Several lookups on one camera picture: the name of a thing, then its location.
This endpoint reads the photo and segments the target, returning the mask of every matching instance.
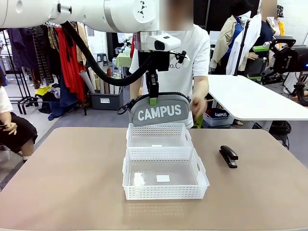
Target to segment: brick wall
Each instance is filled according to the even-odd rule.
[[[285,23],[286,35],[293,36],[297,45],[308,45],[308,0],[277,0],[277,3],[284,7],[281,20]]]

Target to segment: zipper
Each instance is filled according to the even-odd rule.
[[[161,92],[158,95],[179,95],[179,96],[183,96],[185,97],[188,101],[189,101],[189,97],[187,97],[186,95],[180,93],[180,92]],[[145,98],[149,97],[149,95],[142,95],[137,97],[136,99],[133,99],[131,101],[129,101],[127,104],[123,105],[122,107],[120,107],[117,111],[118,115],[123,115],[127,110],[131,110],[133,106],[135,106],[136,103],[138,103],[140,100],[143,100]]]

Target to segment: black shorts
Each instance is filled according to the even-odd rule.
[[[0,130],[0,144],[7,146],[12,152],[20,152],[20,148],[27,143],[30,139],[35,140],[38,137],[36,128],[26,119],[17,116],[15,113],[11,112],[12,123],[17,124],[16,135],[9,135],[8,131]]]

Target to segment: person in white t-shirt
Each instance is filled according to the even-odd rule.
[[[29,121],[12,111],[12,104],[0,77],[0,145],[7,146],[15,153],[21,151],[25,162],[34,152],[37,130]]]
[[[184,123],[187,128],[193,127],[193,117],[197,119],[206,110],[205,97],[208,94],[208,69],[210,63],[210,39],[208,33],[199,26],[193,25],[191,30],[181,31],[182,25],[191,17],[191,0],[169,0],[169,25],[172,31],[166,33],[181,40],[181,47],[177,52],[186,51],[191,62],[188,67],[180,65],[176,59],[171,60],[169,71],[157,72],[159,92],[180,92],[190,96],[191,112]],[[138,51],[134,51],[133,60],[129,69],[134,73],[139,68]],[[135,99],[139,95],[141,78],[130,86],[130,97]],[[145,79],[143,81],[143,95],[148,94]]]

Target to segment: brown table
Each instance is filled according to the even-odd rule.
[[[203,200],[127,201],[125,128],[59,128],[0,193],[0,228],[273,230],[308,227],[308,169],[262,130],[191,130]],[[230,169],[218,150],[239,155]]]

